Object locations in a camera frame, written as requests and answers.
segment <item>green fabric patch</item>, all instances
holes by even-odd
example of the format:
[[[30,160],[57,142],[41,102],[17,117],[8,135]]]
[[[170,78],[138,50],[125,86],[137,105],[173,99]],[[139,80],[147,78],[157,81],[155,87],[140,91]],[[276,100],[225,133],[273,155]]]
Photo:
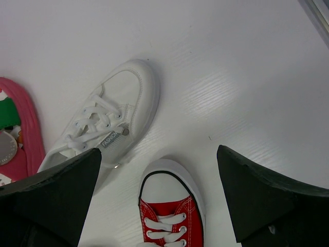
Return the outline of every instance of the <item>green fabric patch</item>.
[[[9,126],[21,125],[21,119],[11,98],[0,101],[0,130]]]

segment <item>black plastic part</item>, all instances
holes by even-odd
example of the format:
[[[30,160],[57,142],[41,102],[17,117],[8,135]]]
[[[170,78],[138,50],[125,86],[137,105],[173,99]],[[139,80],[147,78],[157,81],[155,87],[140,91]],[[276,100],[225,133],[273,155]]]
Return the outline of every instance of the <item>black plastic part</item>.
[[[91,149],[0,187],[0,245],[77,247],[101,163]]]
[[[218,167],[243,247],[329,246],[329,190],[260,166],[220,146]]]

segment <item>black trim on sneaker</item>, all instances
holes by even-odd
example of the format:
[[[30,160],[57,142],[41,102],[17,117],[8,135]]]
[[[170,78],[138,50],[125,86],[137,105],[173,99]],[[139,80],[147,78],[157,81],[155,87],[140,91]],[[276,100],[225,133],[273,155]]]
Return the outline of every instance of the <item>black trim on sneaker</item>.
[[[172,173],[172,172],[169,172],[169,171],[153,171],[151,173],[149,173],[144,179],[143,179],[143,182],[140,186],[140,192],[139,192],[139,197],[138,197],[138,208],[140,207],[140,200],[141,200],[141,197],[142,197],[142,191],[143,191],[143,188],[144,188],[144,184],[146,182],[146,180],[152,176],[152,175],[155,175],[155,174],[159,174],[159,173],[165,173],[165,174],[168,174],[168,175],[171,175],[173,176],[174,178],[176,178],[181,184],[182,186],[184,186],[184,188],[187,190],[187,192],[190,194],[190,196],[192,197],[193,201],[195,202],[195,204],[197,205],[196,207],[196,210],[197,210],[197,213],[199,215],[199,220],[201,222],[201,225],[202,225],[202,243],[205,243],[205,235],[204,235],[204,223],[202,222],[202,217],[201,217],[201,213],[200,213],[200,210],[199,210],[199,205],[195,199],[195,196],[194,194],[191,192],[191,190],[189,189],[189,187],[182,181],[182,179],[177,176],[176,174]]]

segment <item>silver round disc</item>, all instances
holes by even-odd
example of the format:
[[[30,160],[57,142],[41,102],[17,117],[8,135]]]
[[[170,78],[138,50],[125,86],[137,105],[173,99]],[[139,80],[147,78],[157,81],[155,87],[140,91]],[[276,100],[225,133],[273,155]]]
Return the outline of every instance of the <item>silver round disc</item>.
[[[17,153],[17,142],[5,131],[0,132],[0,166],[10,162]]]

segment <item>shoelace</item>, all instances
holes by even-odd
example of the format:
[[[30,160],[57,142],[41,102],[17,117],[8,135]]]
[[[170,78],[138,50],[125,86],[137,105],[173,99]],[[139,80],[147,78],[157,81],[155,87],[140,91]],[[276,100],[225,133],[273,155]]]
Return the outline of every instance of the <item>shoelace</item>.
[[[154,230],[163,230],[163,232],[147,231],[147,236],[151,239],[163,238],[166,244],[165,247],[185,247],[187,245],[186,240],[182,239],[178,241],[186,232],[187,228],[182,226],[179,229],[179,233],[172,233],[172,227],[175,224],[182,223],[186,219],[186,214],[169,215],[165,217],[157,216],[159,222],[155,222],[148,218],[144,219],[145,225]],[[154,243],[140,243],[136,247],[159,247]]]
[[[113,131],[120,134],[122,134],[124,131],[123,127],[112,128],[110,120],[106,115],[107,113],[111,112],[114,113],[117,118],[121,117],[121,112],[113,104],[106,102],[104,99],[102,99],[96,94],[92,95],[91,99],[94,102],[96,102],[98,105],[96,107],[86,107],[83,110],[83,114],[89,116],[91,114],[97,114],[99,120],[102,122],[103,129],[98,130],[96,128],[95,124],[98,122],[98,120],[96,119],[83,118],[76,121],[75,125],[77,128],[83,130],[85,127],[88,127],[89,129],[89,132],[83,133],[78,137],[72,137],[71,135],[67,135],[65,137],[65,141],[67,142],[67,147],[74,149],[78,153],[88,149],[87,142],[89,140],[98,138],[99,136],[102,136],[106,133],[110,133]],[[116,165],[105,164],[105,163],[102,164],[108,168],[115,168],[116,166]]]

